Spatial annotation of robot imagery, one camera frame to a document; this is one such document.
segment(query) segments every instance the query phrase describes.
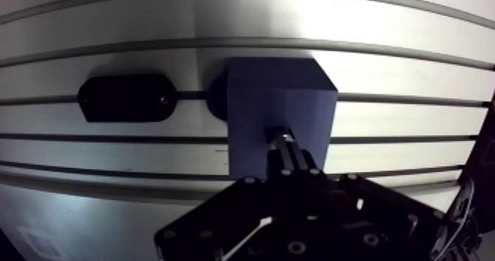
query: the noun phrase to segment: slotted aluminum wall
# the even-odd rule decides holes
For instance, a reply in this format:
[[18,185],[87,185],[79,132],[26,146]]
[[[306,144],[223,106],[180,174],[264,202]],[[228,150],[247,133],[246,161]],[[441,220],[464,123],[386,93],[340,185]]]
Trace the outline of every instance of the slotted aluminum wall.
[[[325,172],[445,211],[494,95],[493,1],[0,0],[0,227],[27,260],[154,258],[155,229],[230,183],[204,91],[239,56],[314,58],[340,92]],[[149,71],[181,93],[168,120],[84,120],[89,77]]]

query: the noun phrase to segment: black oval bracket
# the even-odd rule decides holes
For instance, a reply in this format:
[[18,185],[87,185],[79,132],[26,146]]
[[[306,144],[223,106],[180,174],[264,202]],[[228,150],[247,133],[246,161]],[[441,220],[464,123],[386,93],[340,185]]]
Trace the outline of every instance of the black oval bracket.
[[77,100],[88,122],[160,122],[175,110],[178,93],[159,74],[94,77]]

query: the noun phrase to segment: cable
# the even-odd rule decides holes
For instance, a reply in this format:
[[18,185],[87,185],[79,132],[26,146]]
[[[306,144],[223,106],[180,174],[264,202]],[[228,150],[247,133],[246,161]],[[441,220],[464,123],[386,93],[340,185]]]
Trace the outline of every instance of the cable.
[[468,218],[469,210],[471,209],[471,202],[473,201],[474,182],[473,182],[473,180],[470,177],[467,177],[467,179],[471,183],[471,193],[470,193],[469,198],[468,198],[468,205],[466,206],[466,211],[464,212],[463,220],[460,222],[459,226],[455,230],[454,234],[450,237],[450,239],[447,242],[447,244],[445,244],[445,246],[442,248],[442,250],[438,254],[437,258],[435,258],[435,261],[440,260],[440,258],[445,254],[445,252],[447,251],[447,249],[449,249],[450,244],[452,244],[452,242],[454,242],[455,238],[459,235],[460,230],[464,227],[464,223],[466,223],[466,220]]
[[476,257],[476,260],[481,261],[480,257],[478,256],[478,253],[473,251],[474,257]]

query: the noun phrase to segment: white cable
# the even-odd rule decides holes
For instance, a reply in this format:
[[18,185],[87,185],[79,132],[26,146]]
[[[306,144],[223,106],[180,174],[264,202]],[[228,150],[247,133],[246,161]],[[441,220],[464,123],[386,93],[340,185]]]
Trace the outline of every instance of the white cable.
[[445,244],[443,249],[440,251],[437,258],[435,258],[435,261],[438,261],[445,254],[445,251],[449,248],[449,246],[452,244],[452,242],[454,242],[454,239],[459,235],[460,230],[464,227],[464,223],[466,223],[466,221],[468,219],[469,210],[471,208],[471,202],[473,201],[473,195],[474,195],[474,182],[470,177],[468,177],[468,179],[469,179],[469,182],[471,182],[471,194],[469,195],[469,198],[468,198],[468,205],[466,206],[466,212],[464,213],[463,220],[460,222],[459,226],[455,230],[454,234],[450,237],[447,244]]

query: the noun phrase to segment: foam block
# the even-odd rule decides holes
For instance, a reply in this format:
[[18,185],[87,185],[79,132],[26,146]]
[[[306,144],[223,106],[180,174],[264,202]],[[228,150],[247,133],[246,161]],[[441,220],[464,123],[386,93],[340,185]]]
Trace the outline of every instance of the foam block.
[[337,89],[313,59],[233,58],[227,113],[232,178],[266,178],[266,132],[289,128],[318,168],[325,162]]

